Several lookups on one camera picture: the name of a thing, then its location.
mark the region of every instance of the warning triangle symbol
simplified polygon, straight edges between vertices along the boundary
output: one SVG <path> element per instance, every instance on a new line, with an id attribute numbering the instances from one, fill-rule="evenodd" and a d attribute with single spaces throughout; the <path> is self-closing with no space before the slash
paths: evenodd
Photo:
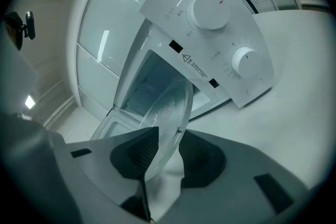
<path id="1" fill-rule="evenodd" d="M 187 60 L 190 58 L 190 55 L 182 54 L 182 56 L 183 56 L 183 60 L 184 60 L 185 62 L 187 62 Z"/>

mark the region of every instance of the white knob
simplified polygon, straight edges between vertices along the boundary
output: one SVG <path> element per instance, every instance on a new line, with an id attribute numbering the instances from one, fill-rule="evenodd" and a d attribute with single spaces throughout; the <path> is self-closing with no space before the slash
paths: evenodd
<path id="1" fill-rule="evenodd" d="M 230 8 L 224 0 L 194 0 L 191 17 L 201 29 L 222 28 L 230 19 Z"/>
<path id="2" fill-rule="evenodd" d="M 256 75 L 261 67 L 262 58 L 259 52 L 248 47 L 239 48 L 232 57 L 232 68 L 243 78 Z"/>

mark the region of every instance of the white tabletop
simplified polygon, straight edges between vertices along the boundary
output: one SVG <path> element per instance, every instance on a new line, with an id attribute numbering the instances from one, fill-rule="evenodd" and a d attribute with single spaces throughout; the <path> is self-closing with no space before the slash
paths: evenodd
<path id="1" fill-rule="evenodd" d="M 254 146 L 312 187 L 335 149 L 333 17 L 286 10 L 254 18 L 268 44 L 275 86 L 240 110 L 229 101 L 187 128 Z"/>

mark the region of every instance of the small round knob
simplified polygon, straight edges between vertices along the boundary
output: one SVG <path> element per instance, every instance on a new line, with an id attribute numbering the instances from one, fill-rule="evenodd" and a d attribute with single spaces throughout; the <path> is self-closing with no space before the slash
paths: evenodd
<path id="1" fill-rule="evenodd" d="M 232 68 L 243 78 L 248 79 L 257 74 L 262 58 L 259 52 L 248 47 L 239 48 L 232 57 Z"/>
<path id="2" fill-rule="evenodd" d="M 201 29 L 219 29 L 229 21 L 230 8 L 223 0 L 194 0 L 192 5 L 192 19 Z"/>

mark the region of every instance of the warning label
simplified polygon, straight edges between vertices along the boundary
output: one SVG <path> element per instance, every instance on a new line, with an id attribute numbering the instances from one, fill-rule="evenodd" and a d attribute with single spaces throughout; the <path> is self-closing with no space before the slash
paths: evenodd
<path id="1" fill-rule="evenodd" d="M 202 80 L 209 80 L 211 76 L 208 74 L 208 72 L 205 70 L 205 68 L 198 63 L 198 61 L 195 60 L 193 56 L 191 56 L 186 49 L 183 49 L 183 52 L 186 54 L 179 55 L 179 59 L 183 60 L 183 62 L 188 65 L 188 67 L 192 70 L 194 74 L 197 75 L 199 79 Z"/>
<path id="2" fill-rule="evenodd" d="M 184 60 L 185 62 L 187 62 L 188 59 L 190 58 L 190 55 L 182 54 L 182 56 L 183 56 L 183 60 Z"/>

